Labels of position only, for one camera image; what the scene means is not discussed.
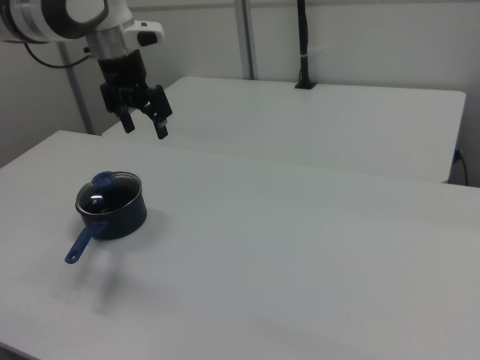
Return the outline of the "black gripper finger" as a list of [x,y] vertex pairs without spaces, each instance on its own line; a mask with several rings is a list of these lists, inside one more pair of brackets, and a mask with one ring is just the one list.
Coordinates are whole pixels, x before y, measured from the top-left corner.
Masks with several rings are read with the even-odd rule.
[[156,85],[147,90],[147,104],[144,113],[151,119],[159,140],[168,136],[167,119],[173,114],[164,88]]
[[133,119],[128,110],[122,111],[118,117],[126,133],[131,133],[132,131],[135,130]]

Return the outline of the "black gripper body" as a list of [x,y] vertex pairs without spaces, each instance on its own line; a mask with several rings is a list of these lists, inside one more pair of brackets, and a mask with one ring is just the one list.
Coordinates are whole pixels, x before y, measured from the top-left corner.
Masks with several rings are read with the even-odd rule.
[[149,112],[147,73],[138,49],[120,58],[99,60],[98,64],[105,79],[100,91],[109,113],[126,113],[130,108]]

